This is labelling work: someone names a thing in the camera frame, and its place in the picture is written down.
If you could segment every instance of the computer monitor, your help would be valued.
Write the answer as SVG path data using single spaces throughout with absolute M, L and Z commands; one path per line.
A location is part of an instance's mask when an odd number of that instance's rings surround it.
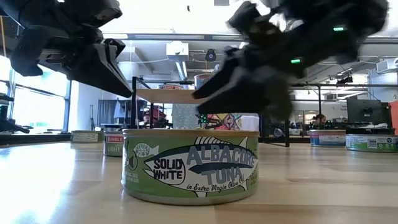
M 388 123 L 385 107 L 380 100 L 347 99 L 347 110 L 350 123 Z

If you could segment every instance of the shelf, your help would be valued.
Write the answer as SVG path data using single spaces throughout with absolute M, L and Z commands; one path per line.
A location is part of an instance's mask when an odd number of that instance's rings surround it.
M 150 103 L 200 104 L 206 99 L 195 100 L 195 90 L 150 90 L 138 89 L 137 96 Z

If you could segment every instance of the green led light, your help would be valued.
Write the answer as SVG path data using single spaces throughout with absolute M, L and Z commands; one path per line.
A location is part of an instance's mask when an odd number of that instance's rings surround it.
M 334 31 L 344 31 L 344 27 L 335 27 L 333 28 Z
M 293 60 L 291 60 L 290 62 L 291 62 L 291 63 L 300 63 L 301 60 L 300 60 L 300 59 L 293 59 Z

